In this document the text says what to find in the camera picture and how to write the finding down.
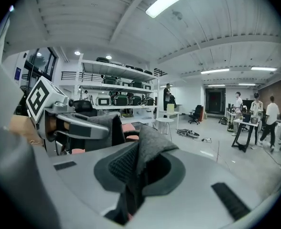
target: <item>man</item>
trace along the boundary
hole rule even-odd
[[[263,113],[263,103],[259,100],[259,94],[254,93],[254,98],[255,101],[252,102],[251,104],[251,118],[257,118],[259,125],[255,127],[255,145],[257,144],[257,135],[259,131],[261,130],[261,118],[262,118],[262,113]]]
[[[234,106],[235,112],[236,112],[234,120],[237,120],[237,119],[239,119],[242,116],[242,113],[241,113],[241,110],[240,110],[241,106],[242,106],[242,99],[240,98],[240,92],[237,92],[236,93],[236,104]],[[238,126],[239,126],[239,123],[236,123],[236,122],[233,123],[234,132],[233,132],[232,135],[236,136],[237,130],[238,130]]]
[[[164,100],[163,100],[163,103],[164,103],[164,110],[166,111],[167,110],[167,104],[169,104],[169,101],[170,101],[170,84],[167,83],[166,84],[166,87],[164,89]]]
[[[270,152],[274,151],[274,141],[275,141],[275,125],[278,119],[278,115],[280,114],[279,107],[274,103],[274,96],[270,97],[271,103],[267,107],[266,111],[266,127],[264,130],[263,135],[261,136],[259,143],[263,144],[263,140],[266,138],[267,134],[270,133],[271,140],[270,140]]]

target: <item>stool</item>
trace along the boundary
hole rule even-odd
[[[161,134],[162,134],[161,122],[168,124],[170,138],[171,138],[171,141],[173,141],[173,138],[171,137],[171,131],[170,131],[169,123],[173,122],[174,120],[170,119],[170,118],[156,118],[155,120],[159,123],[159,130],[160,130]]]

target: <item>black rubber pad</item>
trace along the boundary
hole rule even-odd
[[[216,183],[212,188],[234,220],[239,220],[250,212],[250,209],[225,183]]]

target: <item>railing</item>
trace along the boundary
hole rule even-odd
[[[163,76],[163,75],[167,75],[167,73],[157,68],[154,69],[154,76]]]
[[[62,71],[61,80],[75,80],[76,71]],[[79,73],[79,81],[102,82],[100,74]]]

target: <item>metal shelf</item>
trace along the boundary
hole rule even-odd
[[[139,105],[139,106],[132,106],[132,105],[127,105],[127,106],[98,106],[98,105],[93,105],[93,108],[95,109],[155,109],[157,106],[151,105]]]
[[[122,93],[150,94],[156,92],[154,90],[147,90],[143,88],[110,85],[110,84],[103,84],[97,82],[82,82],[80,83],[80,86],[82,86],[84,90],[101,90],[101,91],[122,92]]]
[[[103,63],[92,60],[81,60],[81,63],[83,63],[83,70],[86,73],[122,77],[125,79],[137,80],[142,82],[158,79],[154,75],[149,75],[144,72],[136,71],[124,66],[119,66],[111,63]]]

